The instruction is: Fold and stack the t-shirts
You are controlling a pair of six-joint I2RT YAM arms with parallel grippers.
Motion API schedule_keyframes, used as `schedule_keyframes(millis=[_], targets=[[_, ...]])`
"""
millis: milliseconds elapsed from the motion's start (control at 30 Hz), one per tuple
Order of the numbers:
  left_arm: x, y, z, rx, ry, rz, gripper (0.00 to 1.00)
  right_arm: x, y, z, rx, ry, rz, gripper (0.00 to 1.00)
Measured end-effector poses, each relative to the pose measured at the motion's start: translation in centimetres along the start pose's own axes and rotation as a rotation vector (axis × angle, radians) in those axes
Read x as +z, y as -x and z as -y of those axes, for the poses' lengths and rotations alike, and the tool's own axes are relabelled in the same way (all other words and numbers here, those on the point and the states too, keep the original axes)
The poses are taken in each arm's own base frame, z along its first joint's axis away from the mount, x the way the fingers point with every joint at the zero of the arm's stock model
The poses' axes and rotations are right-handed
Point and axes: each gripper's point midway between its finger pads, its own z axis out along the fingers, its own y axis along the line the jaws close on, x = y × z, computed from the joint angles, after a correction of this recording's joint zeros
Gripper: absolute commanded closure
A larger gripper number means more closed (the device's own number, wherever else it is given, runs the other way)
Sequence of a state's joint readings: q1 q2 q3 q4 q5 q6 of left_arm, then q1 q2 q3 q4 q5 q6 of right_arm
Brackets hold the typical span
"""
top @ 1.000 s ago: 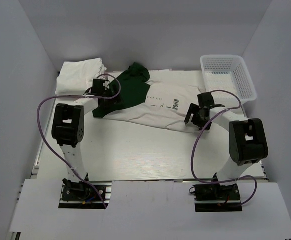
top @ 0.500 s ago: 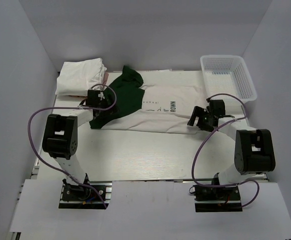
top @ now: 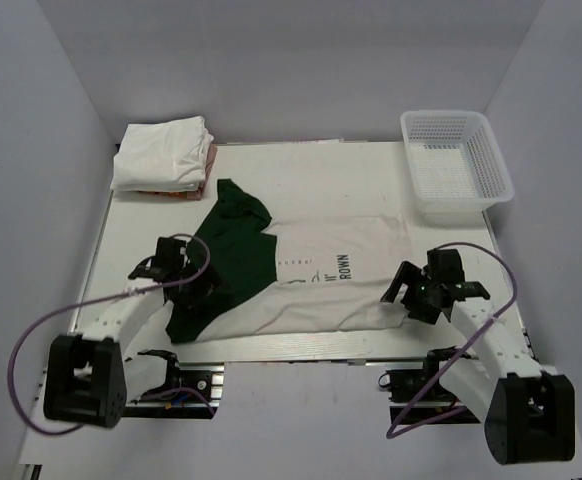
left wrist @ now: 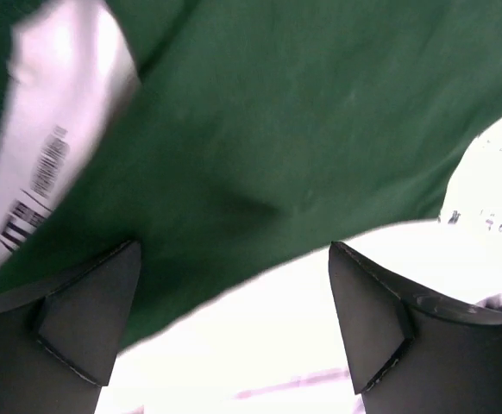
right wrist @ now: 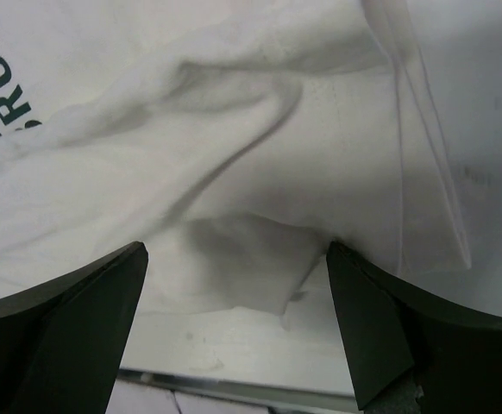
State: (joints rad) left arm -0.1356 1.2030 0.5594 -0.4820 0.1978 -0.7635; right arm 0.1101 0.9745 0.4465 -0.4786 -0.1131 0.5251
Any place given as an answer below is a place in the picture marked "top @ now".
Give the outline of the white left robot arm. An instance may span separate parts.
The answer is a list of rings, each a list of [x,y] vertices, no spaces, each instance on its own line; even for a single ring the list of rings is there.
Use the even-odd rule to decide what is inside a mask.
[[[131,350],[134,338],[163,307],[185,311],[202,304],[223,281],[208,263],[156,266],[150,259],[129,274],[121,297],[90,325],[51,344],[43,400],[49,420],[113,428],[128,402],[197,400],[210,404],[197,386],[181,378],[175,353]]]

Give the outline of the white and green raglan t-shirt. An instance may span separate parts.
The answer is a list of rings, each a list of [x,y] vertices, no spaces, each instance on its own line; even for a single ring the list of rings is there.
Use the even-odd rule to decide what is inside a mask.
[[[412,256],[401,215],[280,221],[230,179],[191,241],[195,267],[210,264],[229,284],[231,301],[172,308],[174,344],[255,335],[383,330],[405,310],[380,298]]]

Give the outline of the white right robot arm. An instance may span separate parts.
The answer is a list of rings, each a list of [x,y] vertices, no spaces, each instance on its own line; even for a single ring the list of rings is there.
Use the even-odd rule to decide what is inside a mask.
[[[446,404],[440,417],[472,414],[501,465],[567,462],[575,456],[575,389],[519,345],[496,318],[485,287],[468,281],[455,250],[432,250],[420,268],[404,261],[384,303],[399,301],[409,318],[433,325],[445,318],[466,339],[429,351],[420,368],[393,369],[378,380],[410,416],[411,401]]]

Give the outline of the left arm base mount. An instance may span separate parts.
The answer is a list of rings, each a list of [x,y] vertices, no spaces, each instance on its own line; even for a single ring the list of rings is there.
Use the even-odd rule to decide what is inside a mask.
[[[190,364],[167,350],[123,359],[127,401],[122,415],[146,419],[204,419],[217,412],[224,384],[220,364]]]

